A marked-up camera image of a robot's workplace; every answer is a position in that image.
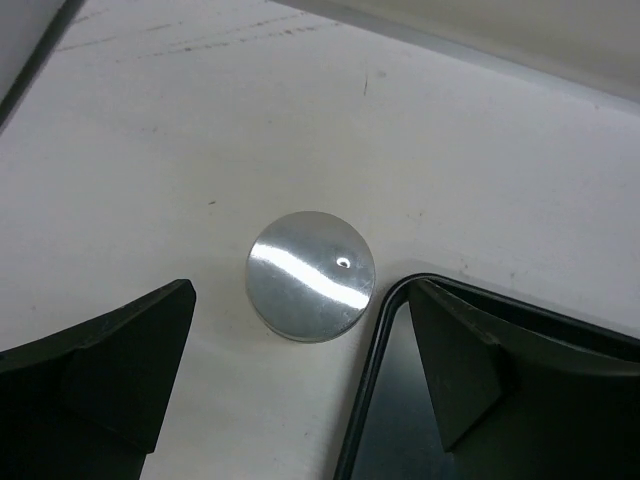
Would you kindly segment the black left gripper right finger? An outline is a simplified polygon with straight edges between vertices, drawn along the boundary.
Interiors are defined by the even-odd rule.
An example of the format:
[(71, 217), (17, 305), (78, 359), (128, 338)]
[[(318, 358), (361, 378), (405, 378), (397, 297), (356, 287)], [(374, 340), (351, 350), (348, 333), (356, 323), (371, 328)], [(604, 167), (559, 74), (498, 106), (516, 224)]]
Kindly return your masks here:
[(635, 479), (636, 338), (426, 278), (408, 299), (444, 451), (465, 479)]

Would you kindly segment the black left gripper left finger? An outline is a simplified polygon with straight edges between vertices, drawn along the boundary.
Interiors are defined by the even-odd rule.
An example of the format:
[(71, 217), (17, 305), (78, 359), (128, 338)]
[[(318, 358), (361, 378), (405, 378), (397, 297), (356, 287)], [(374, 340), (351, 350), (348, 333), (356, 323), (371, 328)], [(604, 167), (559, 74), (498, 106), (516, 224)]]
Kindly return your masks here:
[(137, 479), (196, 305), (187, 279), (1, 354), (4, 479)]

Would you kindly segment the tall bead jar silver lid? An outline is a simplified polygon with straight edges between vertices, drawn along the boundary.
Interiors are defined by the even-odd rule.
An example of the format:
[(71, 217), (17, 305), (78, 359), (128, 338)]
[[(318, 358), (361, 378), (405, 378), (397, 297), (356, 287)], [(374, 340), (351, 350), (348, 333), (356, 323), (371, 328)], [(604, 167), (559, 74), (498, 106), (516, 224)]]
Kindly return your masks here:
[(301, 343), (332, 340), (371, 303), (372, 252), (345, 220), (324, 212), (287, 214), (264, 228), (245, 269), (247, 296), (276, 334)]

